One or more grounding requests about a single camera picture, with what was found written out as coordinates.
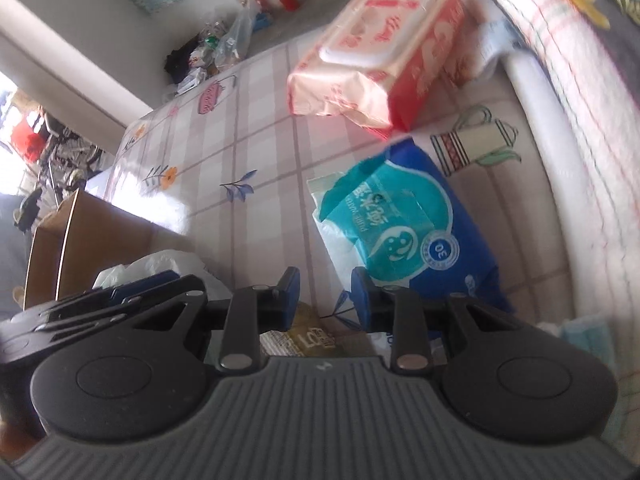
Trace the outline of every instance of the plastic bag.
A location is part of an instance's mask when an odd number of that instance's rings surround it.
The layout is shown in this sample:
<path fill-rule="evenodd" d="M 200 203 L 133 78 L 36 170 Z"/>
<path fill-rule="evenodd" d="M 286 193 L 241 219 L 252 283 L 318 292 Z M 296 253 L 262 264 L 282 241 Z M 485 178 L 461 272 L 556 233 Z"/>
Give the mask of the plastic bag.
<path fill-rule="evenodd" d="M 204 28 L 200 31 L 198 35 L 201 43 L 214 43 L 213 48 L 215 48 L 223 36 L 228 33 L 228 28 L 225 25 L 224 20 L 220 18 L 216 13 L 209 14 L 206 17 L 206 23 Z M 215 42 L 209 42 L 210 38 L 214 38 Z"/>
<path fill-rule="evenodd" d="M 345 290 L 353 268 L 364 266 L 379 285 L 409 286 L 431 299 L 467 294 L 512 312 L 478 228 L 413 139 L 346 174 L 310 180 L 308 187 L 314 220 Z M 333 316 L 353 328 L 350 297 L 340 301 Z"/>
<path fill-rule="evenodd" d="M 206 68 L 213 63 L 213 50 L 206 44 L 198 46 L 189 56 L 190 68 Z"/>
<path fill-rule="evenodd" d="M 178 91 L 178 85 L 167 85 L 162 91 L 162 104 L 165 105 L 174 100 L 176 92 Z"/>
<path fill-rule="evenodd" d="M 249 50 L 255 17 L 259 12 L 255 1 L 246 1 L 238 13 L 234 24 L 216 47 L 214 62 L 220 72 L 231 68 L 244 59 Z"/>
<path fill-rule="evenodd" d="M 185 92 L 188 92 L 192 88 L 196 88 L 200 83 L 202 83 L 207 78 L 207 71 L 203 68 L 194 68 L 191 70 L 187 77 L 185 77 L 178 88 L 176 89 L 177 95 L 182 95 Z"/>
<path fill-rule="evenodd" d="M 344 357 L 343 349 L 324 331 L 316 310 L 298 303 L 291 328 L 260 334 L 260 346 L 267 355 L 292 357 Z"/>
<path fill-rule="evenodd" d="M 520 48 L 520 44 L 519 34 L 507 19 L 482 25 L 468 19 L 444 63 L 444 73 L 459 88 L 471 81 L 488 81 L 500 58 Z"/>
<path fill-rule="evenodd" d="M 200 278 L 207 289 L 209 300 L 228 300 L 231 292 L 219 279 L 205 270 L 204 263 L 196 254 L 165 250 L 144 256 L 129 266 L 119 265 L 105 269 L 95 279 L 94 288 L 107 288 L 135 282 L 153 276 L 163 270 L 173 270 L 181 276 L 193 274 Z"/>

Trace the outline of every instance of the smiley face logo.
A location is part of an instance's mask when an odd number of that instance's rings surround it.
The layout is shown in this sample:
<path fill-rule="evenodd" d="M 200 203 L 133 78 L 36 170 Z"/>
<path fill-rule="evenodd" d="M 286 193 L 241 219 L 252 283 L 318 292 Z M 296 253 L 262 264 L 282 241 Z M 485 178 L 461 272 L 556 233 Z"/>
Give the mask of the smiley face logo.
<path fill-rule="evenodd" d="M 384 231 L 371 251 L 370 257 L 386 256 L 391 262 L 410 260 L 418 250 L 418 235 L 406 226 L 395 226 Z"/>

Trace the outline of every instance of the white plastic bag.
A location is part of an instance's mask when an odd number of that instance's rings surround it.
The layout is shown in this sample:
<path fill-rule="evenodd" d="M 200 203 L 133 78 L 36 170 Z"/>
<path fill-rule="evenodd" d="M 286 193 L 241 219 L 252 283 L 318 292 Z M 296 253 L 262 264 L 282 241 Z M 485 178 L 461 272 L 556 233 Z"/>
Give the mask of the white plastic bag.
<path fill-rule="evenodd" d="M 180 276 L 193 274 L 200 278 L 207 289 L 209 300 L 228 300 L 231 292 L 219 279 L 209 274 L 199 257 L 193 253 L 165 250 L 144 256 L 130 264 L 130 266 L 115 266 L 105 269 L 95 279 L 94 288 L 123 285 L 148 278 L 164 270 L 173 270 Z"/>

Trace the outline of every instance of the label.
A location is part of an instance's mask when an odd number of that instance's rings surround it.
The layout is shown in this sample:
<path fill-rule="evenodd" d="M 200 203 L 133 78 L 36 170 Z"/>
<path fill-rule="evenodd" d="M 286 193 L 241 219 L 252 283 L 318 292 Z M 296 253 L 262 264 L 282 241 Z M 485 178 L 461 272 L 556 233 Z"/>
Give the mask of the label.
<path fill-rule="evenodd" d="M 366 7 L 404 7 L 406 9 L 417 9 L 420 6 L 418 0 L 367 0 Z"/>
<path fill-rule="evenodd" d="M 410 131 L 431 83 L 446 61 L 462 18 L 460 0 L 447 0 L 422 45 L 414 53 L 389 94 L 393 128 Z"/>
<path fill-rule="evenodd" d="M 215 110 L 216 106 L 229 97 L 235 87 L 236 76 L 234 75 L 210 83 L 200 95 L 198 113 L 204 115 Z"/>
<path fill-rule="evenodd" d="M 360 183 L 327 217 L 355 245 L 372 278 L 395 282 L 455 265 L 447 193 L 429 174 L 390 161 Z"/>

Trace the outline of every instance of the blue and teal package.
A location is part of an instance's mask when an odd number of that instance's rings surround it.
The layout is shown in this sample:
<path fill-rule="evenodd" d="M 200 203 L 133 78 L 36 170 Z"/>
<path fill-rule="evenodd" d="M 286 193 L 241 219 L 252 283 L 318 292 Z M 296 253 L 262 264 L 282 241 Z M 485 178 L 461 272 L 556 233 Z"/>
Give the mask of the blue and teal package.
<path fill-rule="evenodd" d="M 402 283 L 426 298 L 459 292 L 512 312 L 478 228 L 413 139 L 344 175 L 310 181 L 309 188 L 318 205 L 314 217 L 345 288 L 357 259 L 377 282 Z"/>

